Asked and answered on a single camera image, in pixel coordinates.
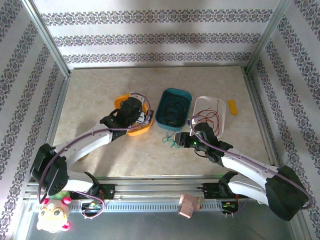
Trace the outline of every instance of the yellow block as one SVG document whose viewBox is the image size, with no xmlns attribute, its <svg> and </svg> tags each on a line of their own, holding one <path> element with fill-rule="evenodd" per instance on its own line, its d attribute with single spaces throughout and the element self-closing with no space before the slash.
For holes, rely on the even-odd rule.
<svg viewBox="0 0 320 240">
<path fill-rule="evenodd" d="M 237 106 L 236 106 L 235 100 L 229 100 L 228 104 L 229 104 L 229 108 L 230 108 L 231 114 L 232 115 L 237 115 L 238 111 L 237 111 Z"/>
</svg>

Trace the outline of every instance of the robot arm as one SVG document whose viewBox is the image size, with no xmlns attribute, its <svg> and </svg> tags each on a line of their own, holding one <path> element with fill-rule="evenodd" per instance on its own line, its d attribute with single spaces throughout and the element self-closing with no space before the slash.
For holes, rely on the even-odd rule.
<svg viewBox="0 0 320 240">
<path fill-rule="evenodd" d="M 148 124 L 151 117 L 143 112 L 144 99 L 141 96 L 140 93 L 132 93 L 122 102 L 119 109 L 115 109 L 92 129 L 74 139 L 54 147 L 47 143 L 42 145 L 32 164 L 31 176 L 39 184 L 42 183 L 42 188 L 49 196 L 60 191 L 87 192 L 90 190 L 97 183 L 91 174 L 71 172 L 67 169 L 93 150 L 125 135 L 128 127 L 134 123 Z"/>
<path fill-rule="evenodd" d="M 304 188 L 290 167 L 278 168 L 245 156 L 232 145 L 218 141 L 206 122 L 198 123 L 194 130 L 205 142 L 223 151 L 209 147 L 200 141 L 198 136 L 190 136 L 188 132 L 175 134 L 174 140 L 184 148 L 194 148 L 195 152 L 204 152 L 205 157 L 211 162 L 234 170 L 228 172 L 219 181 L 222 194 L 240 194 L 256 199 L 260 204 L 268 205 L 278 217 L 286 221 L 290 221 L 308 201 L 308 197 L 302 191 L 274 174 L 284 176 Z"/>
</svg>

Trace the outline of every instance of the marble surface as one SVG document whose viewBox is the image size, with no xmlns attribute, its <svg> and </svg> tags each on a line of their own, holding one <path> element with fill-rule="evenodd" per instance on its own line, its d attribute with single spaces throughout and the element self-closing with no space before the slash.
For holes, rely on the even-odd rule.
<svg viewBox="0 0 320 240">
<path fill-rule="evenodd" d="M 265 146 L 240 67 L 114 68 L 74 70 L 71 75 L 54 145 L 87 131 L 114 110 L 114 100 L 123 94 L 147 95 L 156 111 L 167 88 L 188 91 L 192 95 L 189 117 L 199 96 L 222 99 L 227 106 L 225 141 L 242 153 L 268 163 Z M 238 115 L 231 115 L 228 100 L 236 102 Z M 150 131 L 122 136 L 92 151 L 72 165 L 75 172 L 95 176 L 211 175 L 228 169 L 195 155 L 193 149 L 170 148 L 162 143 L 167 130 L 155 123 Z"/>
</svg>

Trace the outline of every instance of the floral wallpaper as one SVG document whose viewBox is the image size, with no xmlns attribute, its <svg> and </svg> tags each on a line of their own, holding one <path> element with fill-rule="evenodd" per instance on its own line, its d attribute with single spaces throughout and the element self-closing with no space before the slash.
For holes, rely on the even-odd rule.
<svg viewBox="0 0 320 240">
<path fill-rule="evenodd" d="M 19 0 L 0 2 L 0 240 L 17 227 L 35 149 L 47 141 L 64 76 Z"/>
<path fill-rule="evenodd" d="M 236 0 L 219 4 L 33 1 L 73 69 L 185 64 L 244 67 L 279 0 L 244 0 L 242 4 Z"/>
<path fill-rule="evenodd" d="M 320 239 L 319 17 L 317 1 L 292 1 L 251 74 L 280 164 L 313 196 L 302 211 L 312 239 Z"/>
</svg>

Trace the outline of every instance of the pink toy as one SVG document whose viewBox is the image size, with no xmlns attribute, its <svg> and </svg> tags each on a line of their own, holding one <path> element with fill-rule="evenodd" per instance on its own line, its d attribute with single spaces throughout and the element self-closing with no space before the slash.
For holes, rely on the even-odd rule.
<svg viewBox="0 0 320 240">
<path fill-rule="evenodd" d="M 68 231 L 70 229 L 69 207 L 67 204 L 71 203 L 70 197 L 64 197 L 61 201 L 46 198 L 44 206 L 38 214 L 38 222 L 36 228 L 38 230 L 45 230 L 50 233 L 57 231 Z"/>
</svg>

